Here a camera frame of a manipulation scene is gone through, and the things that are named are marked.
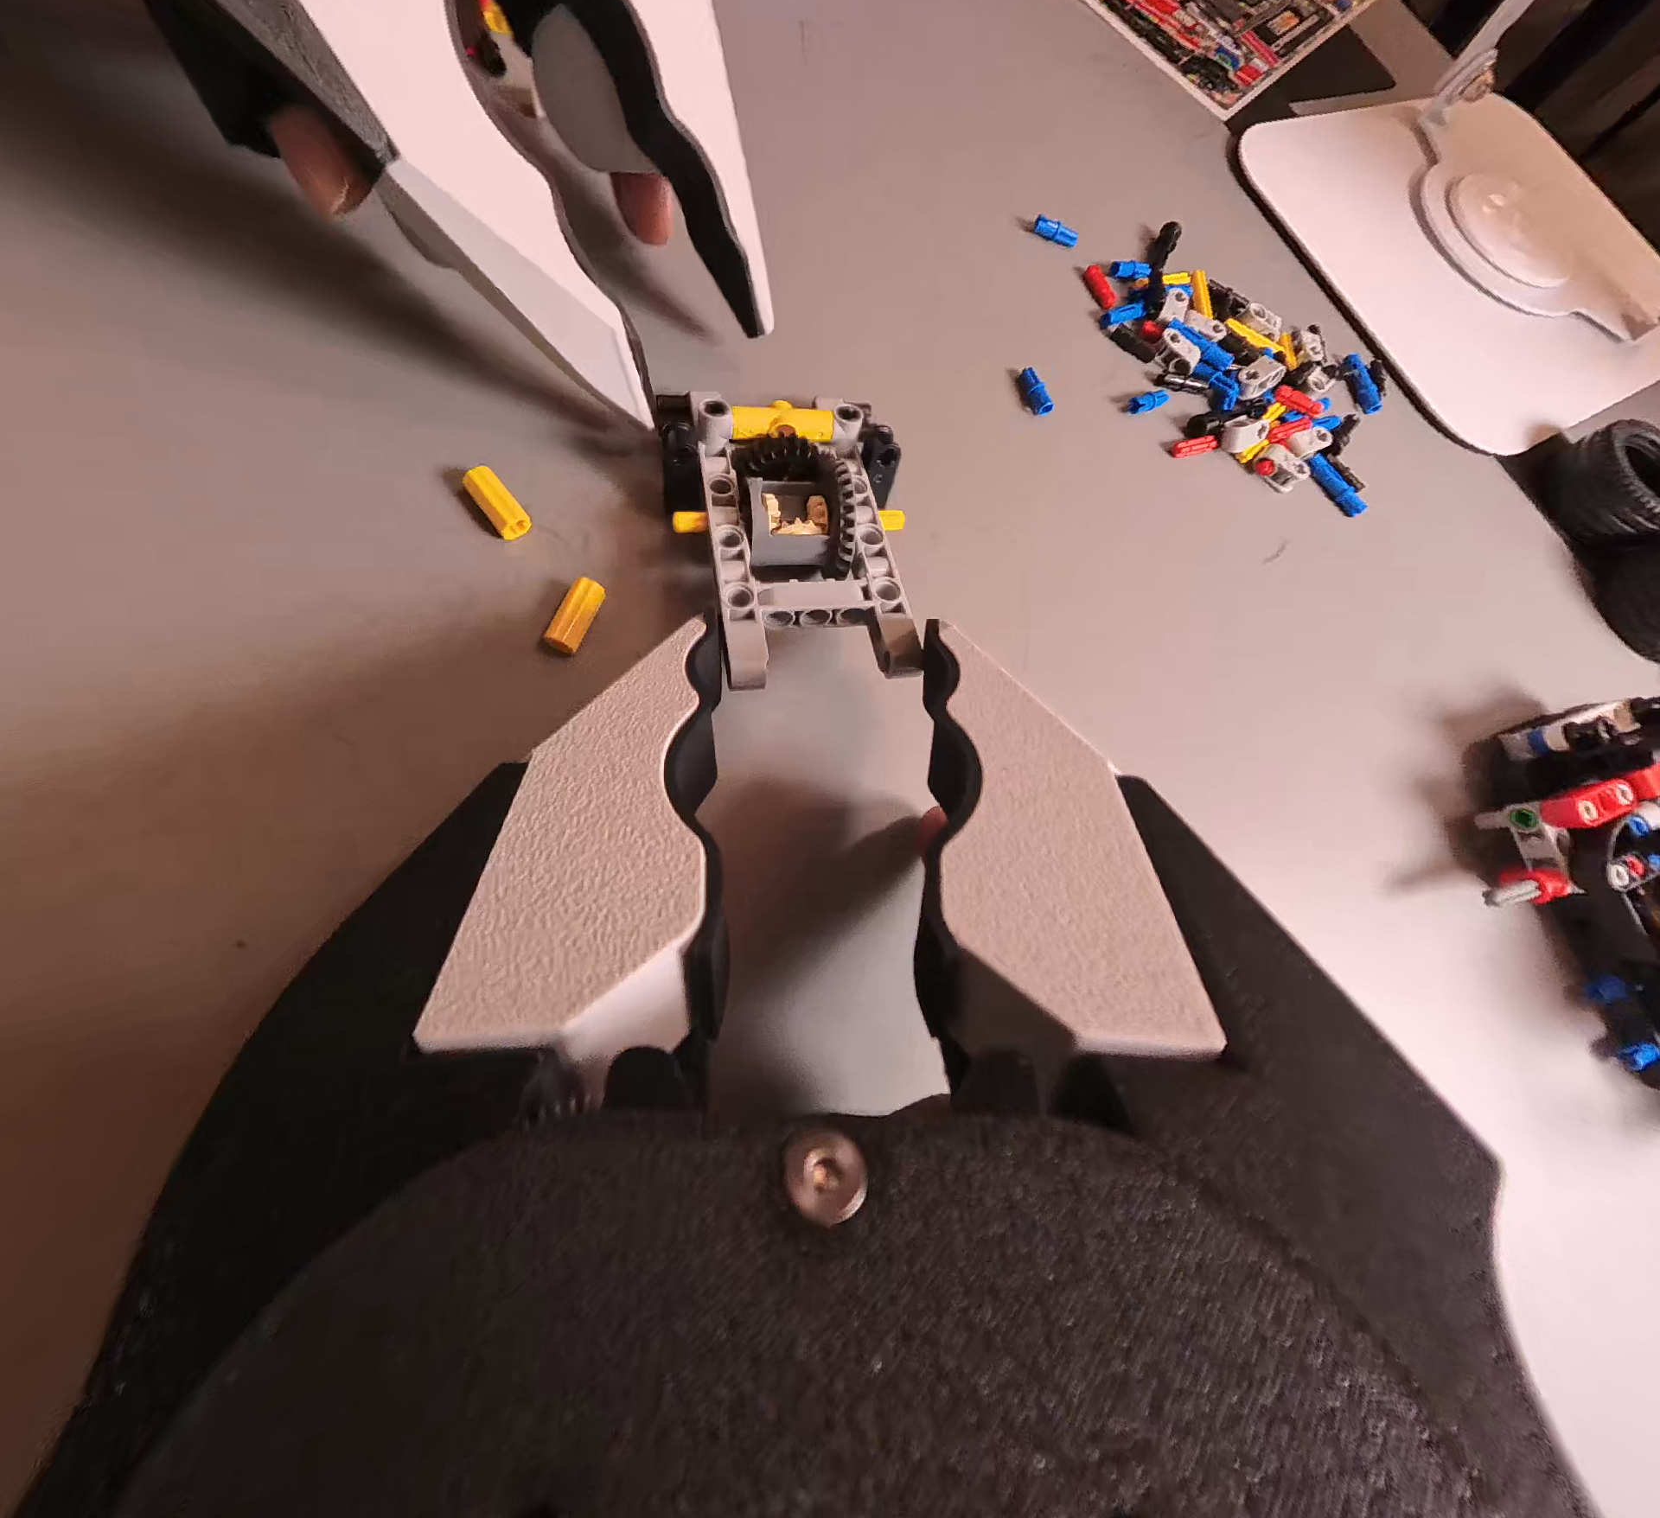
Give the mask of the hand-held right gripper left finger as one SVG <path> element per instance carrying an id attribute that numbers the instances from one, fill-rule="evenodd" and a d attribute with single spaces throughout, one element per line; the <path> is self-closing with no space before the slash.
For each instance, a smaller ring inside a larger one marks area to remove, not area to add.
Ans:
<path id="1" fill-rule="evenodd" d="M 728 1003 L 717 788 L 722 641 L 709 617 L 528 751 L 460 917 L 419 1048 L 702 1048 Z"/>

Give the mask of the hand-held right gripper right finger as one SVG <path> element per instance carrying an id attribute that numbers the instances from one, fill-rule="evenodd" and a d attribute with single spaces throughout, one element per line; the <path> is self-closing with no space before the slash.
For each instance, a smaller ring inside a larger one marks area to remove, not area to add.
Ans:
<path id="1" fill-rule="evenodd" d="M 1217 1060 L 1224 1028 L 1120 770 L 960 623 L 928 620 L 920 1008 L 947 1067 L 1020 1053 Z"/>

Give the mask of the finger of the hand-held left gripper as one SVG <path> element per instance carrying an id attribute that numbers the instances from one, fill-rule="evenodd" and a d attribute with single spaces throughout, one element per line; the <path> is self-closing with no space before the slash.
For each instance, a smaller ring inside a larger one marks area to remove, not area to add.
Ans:
<path id="1" fill-rule="evenodd" d="M 387 135 L 381 197 L 403 239 L 653 430 L 637 331 L 565 239 L 551 174 L 460 42 L 452 0 L 300 0 Z"/>
<path id="2" fill-rule="evenodd" d="M 770 280 L 710 0 L 496 0 L 537 94 L 589 171 L 658 171 L 747 339 Z"/>

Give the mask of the yellow lego connector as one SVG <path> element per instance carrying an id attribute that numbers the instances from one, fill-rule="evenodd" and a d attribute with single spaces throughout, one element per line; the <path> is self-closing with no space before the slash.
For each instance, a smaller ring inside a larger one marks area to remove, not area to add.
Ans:
<path id="1" fill-rule="evenodd" d="M 572 591 L 559 595 L 559 606 L 555 606 L 538 646 L 551 657 L 577 657 L 584 646 L 584 634 L 589 634 L 589 623 L 598 623 L 601 611 L 608 611 L 608 584 L 589 580 L 589 573 L 572 580 Z"/>
<path id="2" fill-rule="evenodd" d="M 465 468 L 465 500 L 499 540 L 527 540 L 537 531 L 528 507 L 512 495 L 512 483 L 492 466 Z"/>

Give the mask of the grey lego frame assembly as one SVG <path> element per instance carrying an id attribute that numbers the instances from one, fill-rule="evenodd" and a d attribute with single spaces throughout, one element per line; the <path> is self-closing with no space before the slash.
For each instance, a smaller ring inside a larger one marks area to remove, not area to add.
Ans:
<path id="1" fill-rule="evenodd" d="M 849 400 L 658 400 L 659 495 L 674 533 L 709 540 L 728 680 L 768 688 L 770 631 L 862 623 L 882 678 L 922 669 L 887 507 L 898 435 Z"/>

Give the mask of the lego car chassis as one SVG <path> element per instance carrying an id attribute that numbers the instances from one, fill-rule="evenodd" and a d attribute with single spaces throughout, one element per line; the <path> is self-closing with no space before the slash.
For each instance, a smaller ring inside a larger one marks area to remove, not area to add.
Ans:
<path id="1" fill-rule="evenodd" d="M 1604 1053 L 1660 1082 L 1660 702 L 1585 702 L 1490 741 L 1496 802 L 1475 816 L 1515 843 L 1490 906 L 1543 906 L 1570 946 Z"/>

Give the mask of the pile of mixed lego pieces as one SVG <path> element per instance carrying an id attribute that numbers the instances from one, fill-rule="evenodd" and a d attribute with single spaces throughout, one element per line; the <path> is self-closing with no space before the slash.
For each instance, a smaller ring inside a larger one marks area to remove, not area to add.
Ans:
<path id="1" fill-rule="evenodd" d="M 1314 487 L 1363 520 L 1353 441 L 1387 408 L 1393 370 L 1341 352 L 1316 325 L 1288 325 L 1204 269 L 1174 269 L 1174 249 L 1183 223 L 1168 223 L 1142 259 L 1082 269 L 1101 331 L 1150 370 L 1123 414 L 1187 414 L 1169 460 L 1223 454 L 1273 495 Z"/>

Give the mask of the person's left hand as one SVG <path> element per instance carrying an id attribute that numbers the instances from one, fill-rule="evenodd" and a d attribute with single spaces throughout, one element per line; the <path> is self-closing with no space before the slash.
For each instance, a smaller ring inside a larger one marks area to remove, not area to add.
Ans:
<path id="1" fill-rule="evenodd" d="M 274 135 L 287 174 L 300 184 L 304 202 L 321 223 L 338 223 L 338 217 L 365 208 L 376 184 L 356 171 L 356 160 L 338 142 L 335 120 L 321 120 L 310 106 L 284 106 L 276 117 L 268 117 L 268 135 Z M 648 240 L 648 249 L 672 240 L 674 197 L 659 174 L 618 171 L 612 197 L 618 197 L 618 214 L 619 214 L 619 223 L 637 240 Z"/>

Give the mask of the black rubber tyre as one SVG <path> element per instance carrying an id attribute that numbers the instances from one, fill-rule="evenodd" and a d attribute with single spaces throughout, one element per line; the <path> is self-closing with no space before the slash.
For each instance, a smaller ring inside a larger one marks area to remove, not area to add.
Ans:
<path id="1" fill-rule="evenodd" d="M 1588 601 L 1611 634 L 1622 634 L 1637 657 L 1660 661 L 1660 540 L 1611 540 L 1582 552 L 1588 573 Z"/>
<path id="2" fill-rule="evenodd" d="M 1543 468 L 1543 514 L 1582 552 L 1660 533 L 1660 430 L 1622 419 L 1558 449 Z"/>

